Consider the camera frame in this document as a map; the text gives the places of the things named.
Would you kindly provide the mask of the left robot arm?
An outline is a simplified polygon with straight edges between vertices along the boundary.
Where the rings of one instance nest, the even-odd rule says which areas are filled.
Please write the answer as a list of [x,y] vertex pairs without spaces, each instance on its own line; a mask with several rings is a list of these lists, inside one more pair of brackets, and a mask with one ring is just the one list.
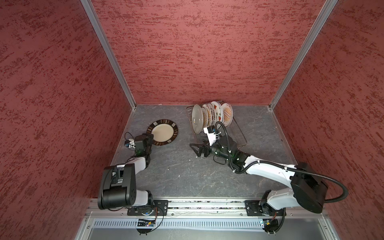
[[125,163],[104,168],[98,195],[100,210],[115,211],[120,208],[153,208],[150,191],[137,189],[136,175],[147,169],[151,157],[154,135],[142,134],[134,138],[135,154]]

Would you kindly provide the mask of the black striped rim plate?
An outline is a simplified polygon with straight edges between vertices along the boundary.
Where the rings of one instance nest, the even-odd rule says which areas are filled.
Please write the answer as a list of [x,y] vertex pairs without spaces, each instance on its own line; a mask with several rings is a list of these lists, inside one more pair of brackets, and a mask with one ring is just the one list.
[[154,136],[153,145],[164,146],[173,142],[178,136],[176,123],[168,119],[157,120],[147,128],[147,134]]

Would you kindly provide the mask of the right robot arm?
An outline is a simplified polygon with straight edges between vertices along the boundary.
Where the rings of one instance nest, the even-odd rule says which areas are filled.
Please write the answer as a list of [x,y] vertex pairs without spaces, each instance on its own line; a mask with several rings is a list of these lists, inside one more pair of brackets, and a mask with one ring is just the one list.
[[284,208],[302,207],[320,214],[323,211],[327,184],[312,173],[307,164],[284,165],[262,160],[239,149],[233,140],[224,139],[210,144],[190,144],[197,157],[209,156],[224,159],[235,174],[256,175],[283,184],[284,189],[267,190],[259,202],[260,212],[271,215]]

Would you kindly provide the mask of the watermelon blue rim plate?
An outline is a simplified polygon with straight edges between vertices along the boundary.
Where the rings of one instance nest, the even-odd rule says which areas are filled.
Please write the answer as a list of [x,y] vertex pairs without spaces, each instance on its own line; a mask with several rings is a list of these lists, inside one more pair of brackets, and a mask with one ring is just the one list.
[[217,102],[217,101],[212,101],[211,102],[213,108],[214,108],[214,112],[215,112],[215,119],[216,121],[215,122],[221,122],[223,123],[224,120],[223,120],[223,107],[221,105],[221,103]]

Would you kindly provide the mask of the large plain white plate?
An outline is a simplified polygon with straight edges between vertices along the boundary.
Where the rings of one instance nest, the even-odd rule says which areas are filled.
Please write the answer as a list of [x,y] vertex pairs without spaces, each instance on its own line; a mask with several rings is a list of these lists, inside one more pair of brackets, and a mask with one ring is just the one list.
[[192,126],[195,134],[199,134],[204,127],[204,115],[200,105],[194,105],[192,110]]

